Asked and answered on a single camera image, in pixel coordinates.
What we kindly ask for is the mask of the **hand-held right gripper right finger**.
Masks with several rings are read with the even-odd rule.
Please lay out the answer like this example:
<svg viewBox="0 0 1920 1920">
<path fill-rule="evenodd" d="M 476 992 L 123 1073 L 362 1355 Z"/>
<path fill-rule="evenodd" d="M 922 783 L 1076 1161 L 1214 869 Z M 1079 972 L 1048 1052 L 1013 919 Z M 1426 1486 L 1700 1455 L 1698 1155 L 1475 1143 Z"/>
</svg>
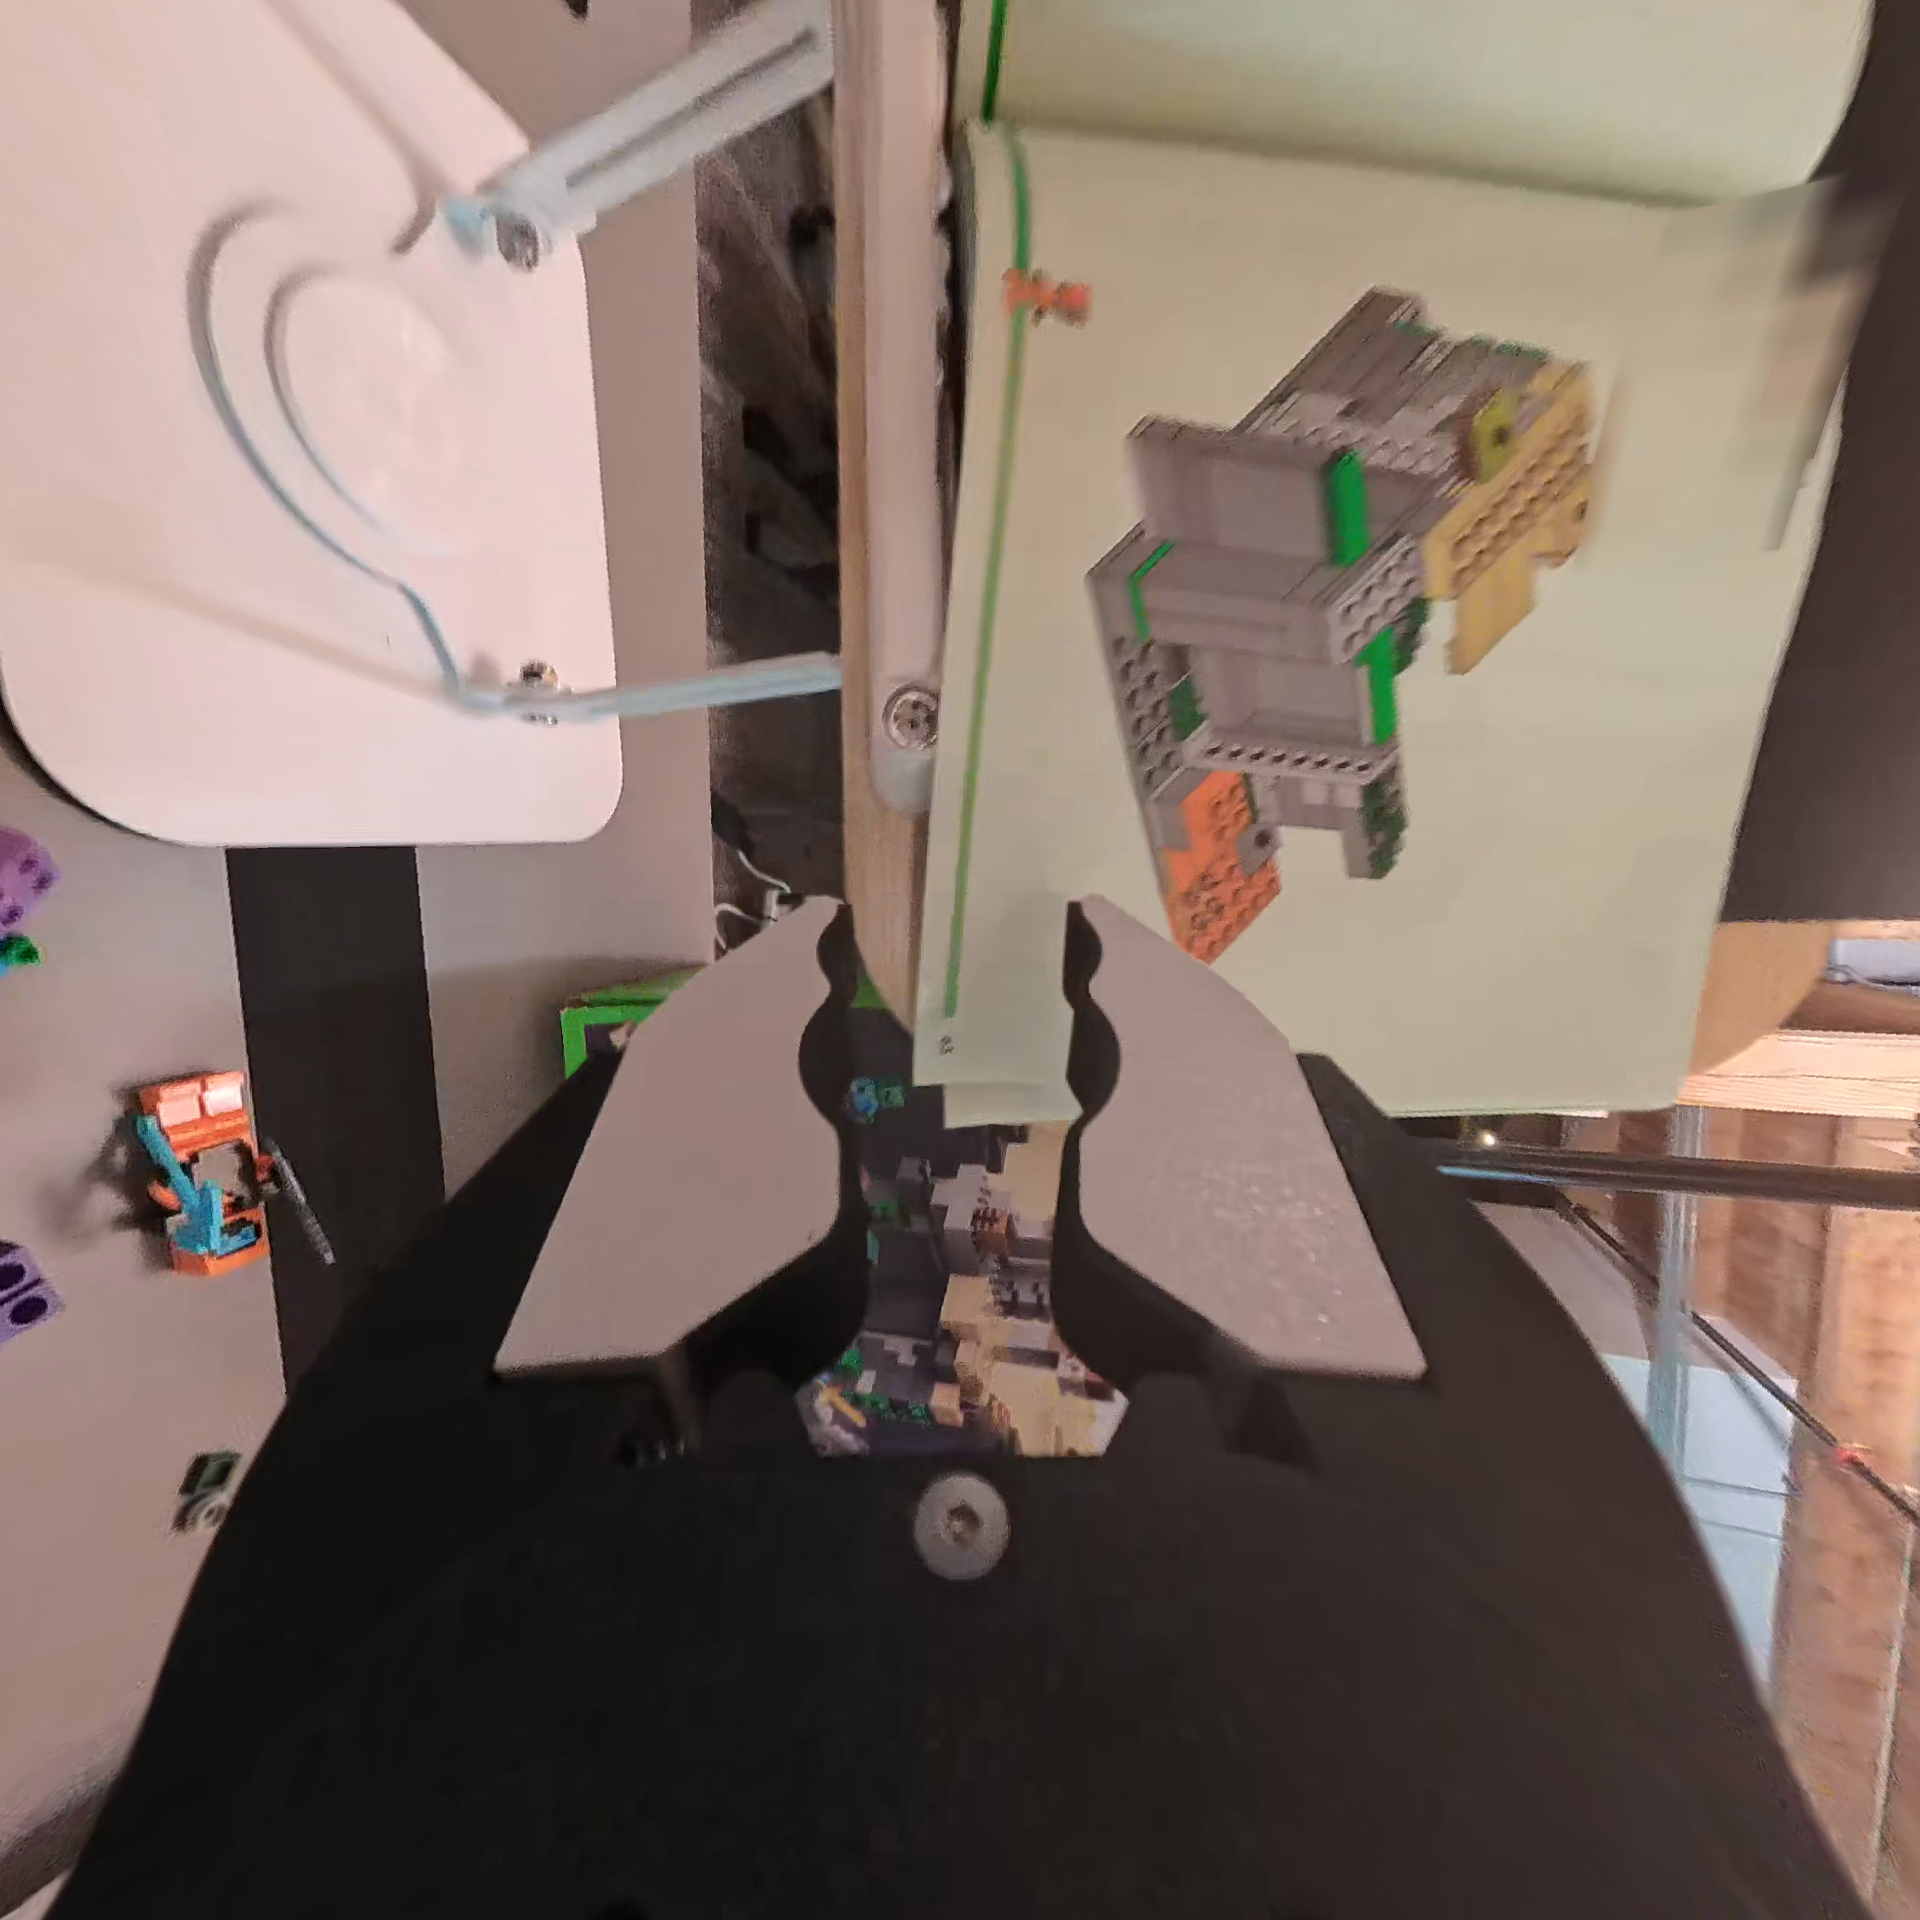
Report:
<svg viewBox="0 0 1920 1920">
<path fill-rule="evenodd" d="M 1283 1032 L 1106 899 L 1067 907 L 1054 1312 L 1122 1428 L 1426 1397 L 1426 1353 Z"/>
</svg>

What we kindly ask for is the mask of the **black metal table bar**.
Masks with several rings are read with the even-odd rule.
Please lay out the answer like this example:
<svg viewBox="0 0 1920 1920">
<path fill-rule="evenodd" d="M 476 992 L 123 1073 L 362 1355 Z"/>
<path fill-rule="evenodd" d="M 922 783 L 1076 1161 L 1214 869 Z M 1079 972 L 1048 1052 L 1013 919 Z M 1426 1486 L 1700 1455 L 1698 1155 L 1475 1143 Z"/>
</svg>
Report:
<svg viewBox="0 0 1920 1920">
<path fill-rule="evenodd" d="M 1846 1211 L 1915 1211 L 1915 1173 L 1738 1161 L 1700 1155 L 1627 1155 L 1562 1147 L 1449 1143 L 1412 1147 L 1442 1176 L 1510 1188 L 1594 1188 L 1604 1194 L 1700 1194 L 1754 1204 L 1806 1204 Z"/>
</svg>

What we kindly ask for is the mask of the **grey desk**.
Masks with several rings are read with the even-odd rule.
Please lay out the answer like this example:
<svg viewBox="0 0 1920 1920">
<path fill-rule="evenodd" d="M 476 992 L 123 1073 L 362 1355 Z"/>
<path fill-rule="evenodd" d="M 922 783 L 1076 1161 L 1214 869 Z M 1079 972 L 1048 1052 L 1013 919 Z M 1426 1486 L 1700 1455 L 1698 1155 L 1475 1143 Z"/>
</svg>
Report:
<svg viewBox="0 0 1920 1920">
<path fill-rule="evenodd" d="M 402 4 L 543 140 L 688 41 L 688 4 Z M 609 506 L 614 681 L 707 664 L 693 176 L 585 237 Z M 557 1087 L 552 1011 L 646 962 L 706 962 L 707 720 L 623 720 L 619 798 L 578 841 L 408 846 L 436 1072 L 445 1194 Z M 43 967 L 3 975 L 3 1238 L 65 1312 L 3 1346 L 3 1873 L 123 1762 L 216 1531 L 173 1534 L 196 1452 L 254 1455 L 288 1397 L 270 1254 L 171 1266 L 131 1094 L 245 1072 L 233 849 L 74 804 L 3 709 L 3 826 L 62 869 Z"/>
</svg>

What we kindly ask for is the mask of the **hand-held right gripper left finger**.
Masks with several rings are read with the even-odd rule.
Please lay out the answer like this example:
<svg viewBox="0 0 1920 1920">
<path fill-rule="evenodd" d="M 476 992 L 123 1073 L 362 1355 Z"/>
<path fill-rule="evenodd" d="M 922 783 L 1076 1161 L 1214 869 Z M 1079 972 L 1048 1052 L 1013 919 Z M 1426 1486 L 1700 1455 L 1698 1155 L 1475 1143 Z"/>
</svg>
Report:
<svg viewBox="0 0 1920 1920">
<path fill-rule="evenodd" d="M 574 1073 L 498 1153 L 518 1297 L 494 1381 L 660 1385 L 677 1428 L 802 1428 L 860 1321 L 860 1177 L 837 1098 L 851 910 L 809 899 Z"/>
</svg>

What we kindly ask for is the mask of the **green lego set box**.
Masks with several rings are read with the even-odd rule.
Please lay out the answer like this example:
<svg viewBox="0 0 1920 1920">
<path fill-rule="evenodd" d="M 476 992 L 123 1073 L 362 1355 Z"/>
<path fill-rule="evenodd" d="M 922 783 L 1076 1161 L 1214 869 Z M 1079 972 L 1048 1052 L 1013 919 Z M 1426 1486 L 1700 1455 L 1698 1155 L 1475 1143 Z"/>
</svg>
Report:
<svg viewBox="0 0 1920 1920">
<path fill-rule="evenodd" d="M 1120 1392 L 1052 1315 L 1060 1140 L 1045 1127 L 950 1127 L 909 1081 L 910 1042 L 872 981 L 851 1009 L 867 1300 L 848 1349 L 799 1392 L 819 1452 L 1095 1455 Z"/>
</svg>

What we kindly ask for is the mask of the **orange teal lego vehicle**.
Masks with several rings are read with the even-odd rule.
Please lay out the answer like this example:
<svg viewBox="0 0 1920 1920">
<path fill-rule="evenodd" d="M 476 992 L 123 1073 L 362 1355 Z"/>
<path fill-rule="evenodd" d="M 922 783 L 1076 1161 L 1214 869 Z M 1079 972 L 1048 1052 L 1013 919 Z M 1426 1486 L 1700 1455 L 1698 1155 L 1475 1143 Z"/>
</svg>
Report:
<svg viewBox="0 0 1920 1920">
<path fill-rule="evenodd" d="M 290 1209 L 311 1249 L 339 1258 L 292 1161 L 254 1128 L 245 1072 L 202 1072 L 131 1094 L 171 1266 L 216 1279 L 270 1254 L 267 1201 Z"/>
</svg>

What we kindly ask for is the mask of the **lego instruction book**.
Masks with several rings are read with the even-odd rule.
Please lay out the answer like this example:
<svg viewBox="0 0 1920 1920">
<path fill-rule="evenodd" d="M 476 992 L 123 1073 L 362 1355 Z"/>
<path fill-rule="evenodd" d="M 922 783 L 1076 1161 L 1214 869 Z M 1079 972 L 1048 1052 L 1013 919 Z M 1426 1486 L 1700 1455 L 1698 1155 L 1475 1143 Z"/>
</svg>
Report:
<svg viewBox="0 0 1920 1920">
<path fill-rule="evenodd" d="M 1389 1113 L 1692 1061 L 1878 263 L 1870 4 L 964 4 L 916 1081 L 1106 899 Z"/>
</svg>

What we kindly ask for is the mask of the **white book stand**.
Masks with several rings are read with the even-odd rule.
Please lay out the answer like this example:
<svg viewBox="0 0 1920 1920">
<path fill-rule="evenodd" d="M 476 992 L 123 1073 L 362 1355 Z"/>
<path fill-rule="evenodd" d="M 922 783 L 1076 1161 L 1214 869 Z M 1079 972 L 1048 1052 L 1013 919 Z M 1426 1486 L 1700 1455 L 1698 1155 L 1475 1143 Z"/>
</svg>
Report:
<svg viewBox="0 0 1920 1920">
<path fill-rule="evenodd" d="M 832 90 L 867 191 L 872 664 L 614 681 L 585 237 Z M 851 685 L 925 804 L 940 659 L 940 4 L 749 4 L 543 140 L 402 4 L 3 4 L 3 709 L 179 846 L 578 841 L 619 720 Z"/>
</svg>

